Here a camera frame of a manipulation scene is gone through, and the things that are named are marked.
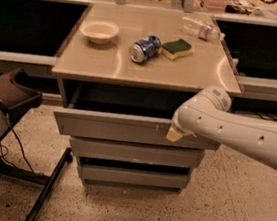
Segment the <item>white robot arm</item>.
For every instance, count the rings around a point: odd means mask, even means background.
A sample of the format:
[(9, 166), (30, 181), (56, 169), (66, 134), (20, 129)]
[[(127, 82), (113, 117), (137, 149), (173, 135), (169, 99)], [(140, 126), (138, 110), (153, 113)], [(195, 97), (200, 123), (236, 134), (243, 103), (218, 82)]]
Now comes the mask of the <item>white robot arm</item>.
[(177, 108), (166, 138), (201, 135), (277, 170), (277, 121), (231, 114), (230, 107), (222, 87), (204, 88)]

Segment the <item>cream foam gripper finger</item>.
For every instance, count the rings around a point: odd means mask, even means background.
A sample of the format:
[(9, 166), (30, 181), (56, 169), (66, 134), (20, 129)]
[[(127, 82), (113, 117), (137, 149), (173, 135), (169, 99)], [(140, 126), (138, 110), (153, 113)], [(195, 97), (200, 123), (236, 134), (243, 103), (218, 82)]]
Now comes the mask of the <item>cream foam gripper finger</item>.
[(169, 142), (175, 142), (183, 138), (183, 134), (179, 133), (173, 126), (170, 126), (165, 138), (169, 140)]

